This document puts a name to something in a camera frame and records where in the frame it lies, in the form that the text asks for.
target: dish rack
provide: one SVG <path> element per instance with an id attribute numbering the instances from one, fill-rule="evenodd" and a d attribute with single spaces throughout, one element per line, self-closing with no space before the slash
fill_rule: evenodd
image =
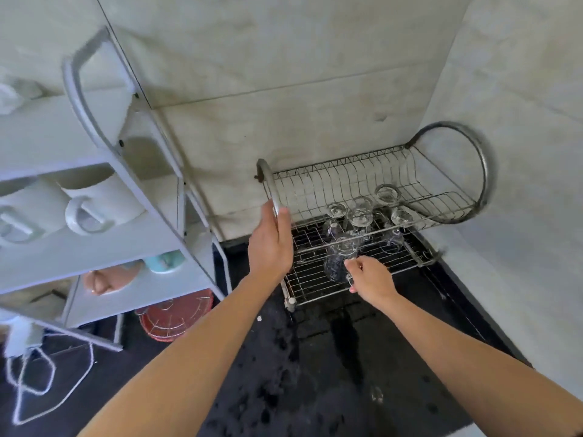
<path id="1" fill-rule="evenodd" d="M 475 148 L 482 166 L 479 197 L 471 198 L 416 146 L 423 135 L 437 128 L 461 133 Z M 256 178 L 263 184 L 267 197 L 273 200 L 275 212 L 286 206 L 292 216 L 294 260 L 291 271 L 281 282 L 285 306 L 291 312 L 297 306 L 350 287 L 347 281 L 331 281 L 324 271 L 329 247 L 341 242 L 330 242 L 322 235 L 324 224 L 330 219 L 329 205 L 340 203 L 348 208 L 351 201 L 362 196 L 373 200 L 371 228 L 366 234 L 350 240 L 361 242 L 366 237 L 359 254 L 375 257 L 395 274 L 436 262 L 440 253 L 423 240 L 419 231 L 469 220 L 484 209 L 494 190 L 493 156 L 488 146 L 471 128 L 450 121 L 429 124 L 401 146 L 305 167 L 274 173 L 269 164 L 260 159 Z M 397 190 L 396 203 L 386 205 L 375 198 L 375 190 L 381 185 Z M 394 207 L 407 211 L 412 220 L 387 224 Z M 400 247 L 384 241 L 384 235 L 395 230 L 403 234 Z"/>

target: shelf handle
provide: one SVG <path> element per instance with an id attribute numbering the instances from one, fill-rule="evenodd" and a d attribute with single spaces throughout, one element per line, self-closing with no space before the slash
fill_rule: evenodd
<path id="1" fill-rule="evenodd" d="M 107 140 L 97 124 L 97 121 L 85 100 L 83 89 L 81 87 L 79 72 L 83 65 L 100 49 L 104 49 L 116 56 L 116 58 L 113 59 L 116 60 L 120 66 L 120 73 L 124 79 L 125 85 L 127 86 L 129 93 L 134 94 L 134 82 L 132 81 L 126 66 L 123 64 L 123 60 L 121 59 L 121 56 L 111 39 L 109 29 L 106 26 L 99 29 L 97 34 L 95 34 L 95 36 L 93 36 L 72 56 L 66 57 L 63 60 L 63 84 L 65 86 L 65 92 L 69 97 L 69 101 L 73 106 L 73 112 L 93 143 L 98 147 L 102 147 L 105 144 L 107 148 L 117 153 L 117 147 L 114 146 L 111 141 Z"/>
<path id="2" fill-rule="evenodd" d="M 455 121 L 438 121 L 434 122 L 433 124 L 426 125 L 424 128 L 420 129 L 408 143 L 404 145 L 405 148 L 411 148 L 428 131 L 438 129 L 440 127 L 452 129 L 461 133 L 471 142 L 471 144 L 476 149 L 476 152 L 480 158 L 480 163 L 482 165 L 482 192 L 480 193 L 480 197 L 477 199 L 477 202 L 473 208 L 466 215 L 455 220 L 431 218 L 431 214 L 429 213 L 426 213 L 418 208 L 415 208 L 414 210 L 421 214 L 423 217 L 429 218 L 441 224 L 459 224 L 460 222 L 473 218 L 491 201 L 494 189 L 496 188 L 496 158 L 490 144 L 487 144 L 486 140 L 482 138 L 477 133 L 477 131 Z"/>
<path id="3" fill-rule="evenodd" d="M 279 192 L 273 180 L 273 172 L 267 161 L 263 158 L 257 161 L 257 176 L 255 177 L 260 183 L 266 186 L 271 195 L 271 200 L 273 201 L 273 208 L 275 209 L 275 214 L 279 214 L 279 209 L 281 208 L 281 200 L 279 198 Z"/>

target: ceramic mug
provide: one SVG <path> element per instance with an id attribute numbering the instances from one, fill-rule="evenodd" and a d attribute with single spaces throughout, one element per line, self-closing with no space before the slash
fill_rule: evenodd
<path id="1" fill-rule="evenodd" d="M 0 244 L 29 243 L 63 228 L 68 196 L 36 176 L 0 182 Z"/>
<path id="2" fill-rule="evenodd" d="M 82 276 L 83 285 L 97 296 L 121 290 L 135 279 L 141 269 L 142 262 L 135 261 L 103 270 L 89 271 Z"/>
<path id="3" fill-rule="evenodd" d="M 185 259 L 180 250 L 175 250 L 158 256 L 146 257 L 143 261 L 151 272 L 163 274 L 171 273 L 178 269 L 184 263 Z"/>
<path id="4" fill-rule="evenodd" d="M 58 183 L 72 198 L 65 210 L 66 223 L 79 235 L 103 233 L 145 211 L 110 167 L 99 165 L 72 171 Z"/>

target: left hand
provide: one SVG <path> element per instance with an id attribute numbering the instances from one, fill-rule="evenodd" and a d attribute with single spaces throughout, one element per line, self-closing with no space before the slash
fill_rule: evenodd
<path id="1" fill-rule="evenodd" d="M 277 219 L 273 203 L 261 207 L 261 221 L 249 239 L 250 274 L 274 279 L 278 283 L 292 267 L 292 217 L 289 209 L 281 207 Z"/>

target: forearm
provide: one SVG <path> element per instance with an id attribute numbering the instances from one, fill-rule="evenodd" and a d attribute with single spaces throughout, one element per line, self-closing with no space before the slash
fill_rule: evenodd
<path id="1" fill-rule="evenodd" d="M 583 431 L 583 403 L 532 368 L 402 296 L 379 305 L 487 435 L 572 437 Z"/>
<path id="2" fill-rule="evenodd" d="M 127 383 L 82 437 L 191 436 L 198 431 L 277 278 L 244 278 L 229 297 Z"/>

